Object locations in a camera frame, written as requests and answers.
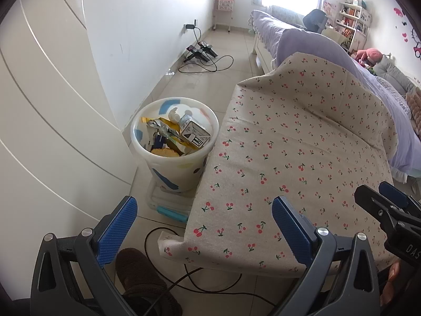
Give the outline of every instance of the white bookshelf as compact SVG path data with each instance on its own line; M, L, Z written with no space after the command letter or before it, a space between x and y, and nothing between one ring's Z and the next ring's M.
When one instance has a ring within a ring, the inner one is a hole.
M341 30L341 28L343 28L342 31L345 29L351 31L351 34L348 36L350 39L348 46L343 46L343 48L349 53L351 53L352 50L362 49L370 30L371 14L361 6L342 2L337 20L346 20L349 23L345 24L335 21L337 29Z

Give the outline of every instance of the purple bedding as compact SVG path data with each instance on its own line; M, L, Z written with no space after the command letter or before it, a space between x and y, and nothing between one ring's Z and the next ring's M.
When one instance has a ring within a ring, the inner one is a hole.
M261 11L253 11L253 21L277 66L291 54L302 52L340 65L357 77L366 89L383 101L395 122L399 144L389 164L407 174L412 169L421 170L421 142L408 116L368 70L349 57L337 43L321 34L300 30Z

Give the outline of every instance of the trash can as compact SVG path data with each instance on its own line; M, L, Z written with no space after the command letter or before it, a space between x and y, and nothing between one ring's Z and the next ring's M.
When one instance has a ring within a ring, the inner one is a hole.
M177 107L181 117L189 114L203 126L211 138L196 152L180 157L161 157L145 148L149 143L146 123L142 117L168 119L168 113ZM136 153L146 160L152 176L161 188L169 192L183 192L196 188L206 166L209 152L218 136L219 122L215 113L205 104L191 98L163 98L145 106L137 113L131 125L131 140Z

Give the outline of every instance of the pink easel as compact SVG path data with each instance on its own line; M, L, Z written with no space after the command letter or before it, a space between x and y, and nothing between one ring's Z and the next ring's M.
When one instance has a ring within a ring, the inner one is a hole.
M215 6L213 9L213 30L216 30L216 11L229 12L229 24L228 32L231 31L231 19L232 19L232 10L234 8L234 0L215 0Z

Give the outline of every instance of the hand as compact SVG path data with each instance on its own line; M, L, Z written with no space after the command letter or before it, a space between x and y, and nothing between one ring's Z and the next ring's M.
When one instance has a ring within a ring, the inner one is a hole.
M388 304L394 295L394 288L392 282L396 279L400 271L400 259L393 263L389 269L389 278L384 286L383 293L380 296L380 306Z

